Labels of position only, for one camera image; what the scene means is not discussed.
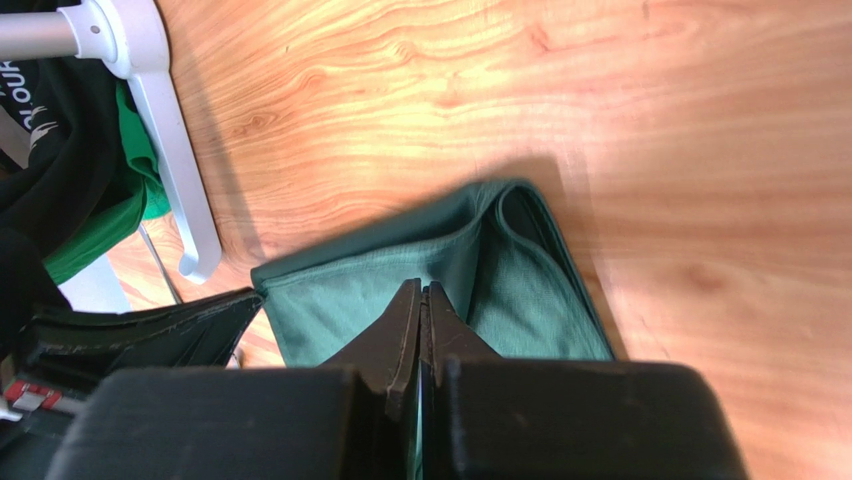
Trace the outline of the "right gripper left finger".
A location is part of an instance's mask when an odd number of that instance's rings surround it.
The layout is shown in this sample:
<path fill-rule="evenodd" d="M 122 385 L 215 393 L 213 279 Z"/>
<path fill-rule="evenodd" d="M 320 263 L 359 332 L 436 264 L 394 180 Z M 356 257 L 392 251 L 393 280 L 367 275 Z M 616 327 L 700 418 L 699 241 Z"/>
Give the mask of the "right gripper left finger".
<path fill-rule="evenodd" d="M 404 479 L 420 283 L 314 368 L 136 369 L 73 421 L 52 479 Z"/>

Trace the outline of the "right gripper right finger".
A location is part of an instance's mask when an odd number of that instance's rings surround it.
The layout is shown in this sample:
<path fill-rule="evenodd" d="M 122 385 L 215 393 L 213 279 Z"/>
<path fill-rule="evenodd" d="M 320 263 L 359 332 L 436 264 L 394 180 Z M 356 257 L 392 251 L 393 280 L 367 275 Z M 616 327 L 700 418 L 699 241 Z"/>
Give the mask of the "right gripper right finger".
<path fill-rule="evenodd" d="M 659 362 L 509 359 L 424 291 L 426 479 L 744 479 L 704 378 Z"/>

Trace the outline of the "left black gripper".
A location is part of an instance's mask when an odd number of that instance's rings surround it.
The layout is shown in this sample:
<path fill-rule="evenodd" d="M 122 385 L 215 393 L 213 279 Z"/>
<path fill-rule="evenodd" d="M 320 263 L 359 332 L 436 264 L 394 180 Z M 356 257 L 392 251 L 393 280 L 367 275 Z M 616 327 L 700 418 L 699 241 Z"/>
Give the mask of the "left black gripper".
<path fill-rule="evenodd" d="M 74 417 L 114 372 L 226 366 L 262 304 L 245 288 L 120 314 L 37 307 L 1 340 L 2 478 L 44 478 Z"/>

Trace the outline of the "dark green cloth napkin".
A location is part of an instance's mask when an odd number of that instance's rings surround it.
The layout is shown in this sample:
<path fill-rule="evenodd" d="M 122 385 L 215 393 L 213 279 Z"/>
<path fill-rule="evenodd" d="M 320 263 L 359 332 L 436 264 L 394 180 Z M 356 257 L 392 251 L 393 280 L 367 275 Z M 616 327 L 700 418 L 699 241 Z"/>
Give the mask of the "dark green cloth napkin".
<path fill-rule="evenodd" d="M 458 316 L 505 357 L 614 358 L 542 193 L 476 182 L 253 269 L 284 361 L 316 366 L 364 331 L 401 284 L 443 287 Z"/>

